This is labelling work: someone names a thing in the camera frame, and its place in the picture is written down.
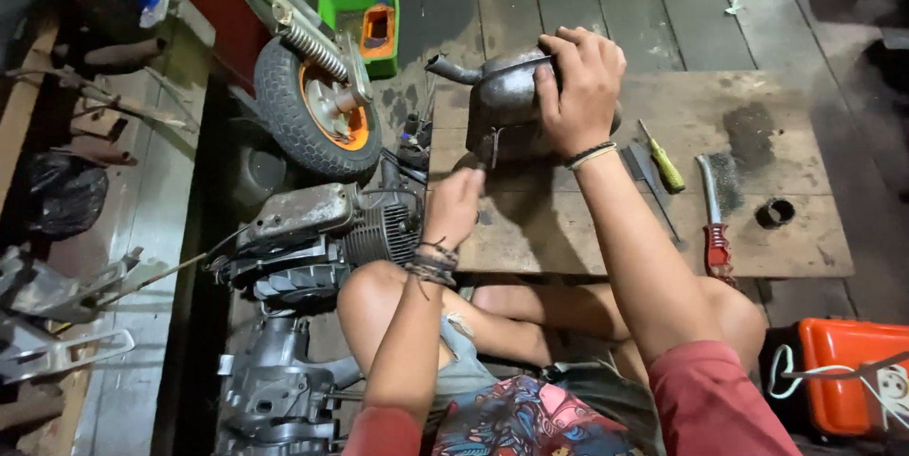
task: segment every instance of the red shirt sleeve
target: red shirt sleeve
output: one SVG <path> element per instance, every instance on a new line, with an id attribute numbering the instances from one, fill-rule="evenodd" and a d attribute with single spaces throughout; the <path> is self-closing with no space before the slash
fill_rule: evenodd
<path id="1" fill-rule="evenodd" d="M 342 456 L 416 456 L 420 426 L 406 411 L 372 406 L 356 416 Z"/>
<path id="2" fill-rule="evenodd" d="M 648 372 L 669 454 L 801 454 L 725 343 L 672 348 Z"/>

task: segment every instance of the person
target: person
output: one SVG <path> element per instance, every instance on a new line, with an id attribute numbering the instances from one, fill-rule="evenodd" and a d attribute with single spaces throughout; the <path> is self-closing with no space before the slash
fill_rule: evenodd
<path id="1" fill-rule="evenodd" d="M 622 50 L 580 27 L 540 45 L 562 79 L 560 92 L 551 67 L 535 71 L 544 129 L 574 161 L 610 284 L 446 287 L 484 181 L 482 170 L 454 172 L 429 196 L 407 270 L 373 262 L 341 289 L 341 329 L 366 376 L 343 453 L 799 454 L 747 376 L 764 317 L 733 287 L 692 273 L 608 143 Z M 553 367 L 543 326 L 620 341 L 625 374 L 649 391 L 608 362 Z M 498 380 L 477 351 L 554 372 Z"/>

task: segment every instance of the hand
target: hand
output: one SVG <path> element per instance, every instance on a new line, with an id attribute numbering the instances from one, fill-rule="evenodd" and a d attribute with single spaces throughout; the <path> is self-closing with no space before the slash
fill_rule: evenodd
<path id="1" fill-rule="evenodd" d="M 543 125 L 555 150 L 571 158 L 608 141 L 626 65 L 622 49 L 581 27 L 540 36 L 540 45 L 555 57 L 562 76 L 559 95 L 550 66 L 534 71 Z"/>
<path id="2" fill-rule="evenodd" d="M 476 224 L 476 205 L 485 179 L 482 170 L 460 169 L 440 182 L 426 203 L 423 241 L 454 250 L 466 240 Z M 420 251 L 427 249 L 426 245 L 420 247 Z"/>

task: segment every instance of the tire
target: tire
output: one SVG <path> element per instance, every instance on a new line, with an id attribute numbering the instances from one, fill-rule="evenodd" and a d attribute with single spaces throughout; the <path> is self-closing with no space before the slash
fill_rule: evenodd
<path id="1" fill-rule="evenodd" d="M 362 180 L 371 175 L 382 150 L 382 129 L 372 104 L 364 107 L 366 142 L 349 150 L 326 136 L 309 114 L 300 88 L 300 58 L 276 37 L 256 60 L 256 102 L 260 116 L 281 148 L 321 179 Z"/>

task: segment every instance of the orange wheel rim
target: orange wheel rim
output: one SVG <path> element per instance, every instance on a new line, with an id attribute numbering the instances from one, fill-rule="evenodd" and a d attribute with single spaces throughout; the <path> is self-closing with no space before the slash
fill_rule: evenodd
<path id="1" fill-rule="evenodd" d="M 306 113 L 309 116 L 312 116 L 312 108 L 309 106 L 309 99 L 306 98 L 306 89 L 304 88 L 304 78 L 305 78 L 306 66 L 300 66 L 300 94 L 303 96 L 303 102 L 306 104 Z M 329 139 L 333 144 L 339 148 L 345 150 L 360 150 L 363 146 L 366 145 L 366 141 L 369 139 L 369 126 L 366 124 L 366 110 L 362 107 L 358 107 L 355 110 L 352 110 L 347 119 L 347 130 L 350 134 L 346 137 L 334 136 L 319 124 L 318 119 L 312 116 L 312 121 L 319 126 L 319 130 L 322 131 L 322 134 Z"/>

